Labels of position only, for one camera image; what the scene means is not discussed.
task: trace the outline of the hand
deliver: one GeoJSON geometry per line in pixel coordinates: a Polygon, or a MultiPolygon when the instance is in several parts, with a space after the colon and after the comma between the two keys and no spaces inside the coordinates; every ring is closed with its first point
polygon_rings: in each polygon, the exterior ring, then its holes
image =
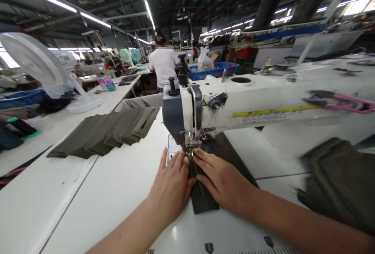
{"type": "Polygon", "coordinates": [[[225,160],[200,149],[194,150],[194,153],[195,163],[207,175],[197,175],[196,179],[206,186],[220,206],[239,216],[246,216],[247,199],[255,187],[225,160]]]}
{"type": "Polygon", "coordinates": [[[163,227],[171,224],[184,210],[196,179],[188,179],[189,164],[184,153],[177,152],[165,167],[167,148],[163,151],[159,171],[146,199],[161,219],[163,227]]]}

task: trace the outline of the industrial sewing machine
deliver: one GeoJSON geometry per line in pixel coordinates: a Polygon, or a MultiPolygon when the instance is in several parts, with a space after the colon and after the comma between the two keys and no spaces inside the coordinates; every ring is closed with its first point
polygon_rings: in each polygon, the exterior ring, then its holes
{"type": "Polygon", "coordinates": [[[244,127],[265,126],[268,141],[296,157],[333,136],[355,144],[375,132],[375,114],[369,114],[375,112],[375,67],[363,58],[199,81],[188,79],[185,55],[179,58],[180,88],[164,87],[162,110],[164,125],[185,151],[244,127]],[[312,90],[324,90],[324,97],[312,90]]]}

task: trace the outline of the blue bin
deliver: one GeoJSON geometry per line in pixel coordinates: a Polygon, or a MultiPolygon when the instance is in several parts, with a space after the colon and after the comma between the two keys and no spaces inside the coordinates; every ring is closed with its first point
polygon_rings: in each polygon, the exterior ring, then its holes
{"type": "Polygon", "coordinates": [[[228,68],[227,74],[234,74],[239,67],[239,64],[235,63],[229,63],[229,62],[218,62],[214,63],[214,69],[213,70],[205,70],[205,71],[193,71],[193,69],[197,69],[198,66],[191,66],[189,67],[189,78],[193,81],[196,80],[203,80],[206,78],[207,75],[212,75],[214,77],[223,77],[223,71],[224,69],[230,66],[228,68]]]}
{"type": "Polygon", "coordinates": [[[38,104],[47,94],[43,89],[23,91],[0,98],[0,110],[38,104]]]}

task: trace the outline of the electric fan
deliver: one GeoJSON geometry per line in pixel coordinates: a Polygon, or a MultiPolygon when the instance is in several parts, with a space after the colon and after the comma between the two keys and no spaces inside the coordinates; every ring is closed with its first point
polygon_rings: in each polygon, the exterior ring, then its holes
{"type": "Polygon", "coordinates": [[[134,63],[133,63],[133,60],[132,60],[132,53],[130,53],[128,50],[126,49],[121,49],[120,50],[120,56],[121,58],[124,60],[124,62],[126,63],[130,63],[132,66],[129,67],[129,68],[136,68],[134,66],[134,63]]]}
{"type": "Polygon", "coordinates": [[[43,87],[62,86],[71,81],[81,95],[79,100],[67,106],[71,113],[86,112],[104,102],[99,96],[89,96],[77,82],[77,76],[65,70],[77,64],[75,59],[70,58],[69,52],[55,51],[53,54],[35,38],[19,32],[0,34],[0,43],[23,71],[38,80],[43,87]]]}
{"type": "Polygon", "coordinates": [[[139,63],[139,61],[142,59],[141,51],[139,49],[131,49],[130,51],[132,53],[132,59],[137,61],[137,66],[142,66],[142,64],[139,63]]]}

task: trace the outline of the measuring tape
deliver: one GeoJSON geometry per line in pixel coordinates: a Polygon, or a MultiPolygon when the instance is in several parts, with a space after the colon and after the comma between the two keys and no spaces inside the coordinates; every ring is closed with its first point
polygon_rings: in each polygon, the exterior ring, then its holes
{"type": "Polygon", "coordinates": [[[308,109],[319,109],[322,108],[316,105],[306,105],[306,106],[297,106],[297,107],[284,107],[279,109],[267,109],[261,111],[248,111],[242,113],[233,113],[232,118],[246,117],[246,116],[259,116],[259,115],[268,115],[268,114],[278,114],[278,113],[288,113],[288,112],[298,112],[308,109]]]}

